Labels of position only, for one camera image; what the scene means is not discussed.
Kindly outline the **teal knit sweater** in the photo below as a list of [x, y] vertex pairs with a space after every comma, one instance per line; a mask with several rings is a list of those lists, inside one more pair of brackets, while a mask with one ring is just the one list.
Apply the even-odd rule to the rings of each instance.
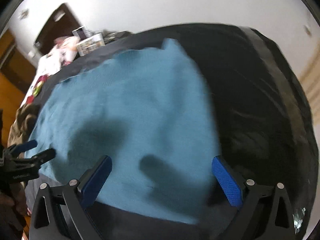
[[104, 204], [145, 216], [196, 224], [214, 178], [220, 145], [207, 84], [175, 40], [127, 50], [58, 83], [30, 138], [56, 157], [41, 173], [61, 183], [108, 155]]

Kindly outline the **brown garment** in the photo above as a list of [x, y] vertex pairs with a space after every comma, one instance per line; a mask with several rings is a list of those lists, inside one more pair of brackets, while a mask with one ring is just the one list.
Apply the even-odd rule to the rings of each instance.
[[8, 146], [27, 142], [37, 121], [40, 105], [24, 104], [16, 111], [16, 119], [12, 124], [8, 137]]

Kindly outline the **wooden wardrobe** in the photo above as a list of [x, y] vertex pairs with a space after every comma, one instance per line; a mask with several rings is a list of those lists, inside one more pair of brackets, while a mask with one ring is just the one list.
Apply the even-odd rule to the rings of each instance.
[[18, 50], [14, 36], [6, 30], [1, 36], [2, 144], [7, 145], [16, 111], [35, 77], [36, 68]]

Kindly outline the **pink white bedding pile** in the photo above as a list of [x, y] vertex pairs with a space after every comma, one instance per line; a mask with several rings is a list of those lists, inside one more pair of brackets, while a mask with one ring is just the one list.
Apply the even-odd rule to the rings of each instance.
[[62, 67], [74, 61], [78, 54], [77, 44], [80, 38], [76, 36], [60, 37], [55, 40], [55, 45], [49, 53], [39, 59], [35, 77], [23, 99], [21, 106], [27, 102], [27, 98], [32, 95], [36, 82], [41, 76], [51, 76], [61, 70]]

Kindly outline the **dark wooden headboard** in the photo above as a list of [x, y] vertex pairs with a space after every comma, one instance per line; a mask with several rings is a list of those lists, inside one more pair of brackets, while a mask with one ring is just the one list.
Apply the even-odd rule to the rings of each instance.
[[72, 31], [81, 26], [69, 5], [62, 3], [44, 24], [34, 41], [34, 46], [41, 55], [46, 55], [53, 48], [57, 38], [72, 36]]

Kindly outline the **white tablet device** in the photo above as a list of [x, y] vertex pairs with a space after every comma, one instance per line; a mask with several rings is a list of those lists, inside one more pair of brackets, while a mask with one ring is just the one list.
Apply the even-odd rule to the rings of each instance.
[[85, 40], [88, 38], [87, 31], [84, 26], [78, 27], [77, 29], [73, 30], [72, 34], [78, 37], [80, 40]]

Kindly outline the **cream curtain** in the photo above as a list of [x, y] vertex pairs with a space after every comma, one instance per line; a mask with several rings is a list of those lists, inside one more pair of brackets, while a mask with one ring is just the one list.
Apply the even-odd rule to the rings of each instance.
[[319, 124], [319, 48], [311, 58], [308, 66], [300, 77], [300, 83], [309, 102], [313, 122]]

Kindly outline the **white picture frame box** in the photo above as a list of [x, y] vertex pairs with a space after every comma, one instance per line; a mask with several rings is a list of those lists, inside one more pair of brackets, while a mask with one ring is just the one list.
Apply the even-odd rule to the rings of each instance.
[[80, 56], [87, 55], [94, 50], [103, 47], [105, 45], [104, 39], [101, 33], [95, 34], [76, 45]]

